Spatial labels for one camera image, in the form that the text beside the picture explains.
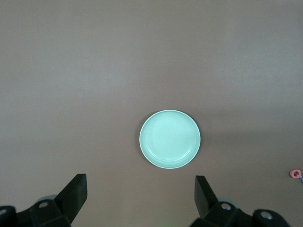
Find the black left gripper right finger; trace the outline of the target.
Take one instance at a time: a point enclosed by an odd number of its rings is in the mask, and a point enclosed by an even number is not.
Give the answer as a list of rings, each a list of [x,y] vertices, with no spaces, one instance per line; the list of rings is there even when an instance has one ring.
[[[220,201],[205,176],[195,178],[195,204],[199,213],[192,227],[251,227],[252,216],[228,201]]]

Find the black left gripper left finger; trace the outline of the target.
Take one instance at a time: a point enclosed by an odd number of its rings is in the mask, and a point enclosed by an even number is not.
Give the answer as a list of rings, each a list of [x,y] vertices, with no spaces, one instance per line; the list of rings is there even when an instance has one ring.
[[[30,208],[34,227],[70,227],[88,196],[87,176],[77,174],[54,198]]]

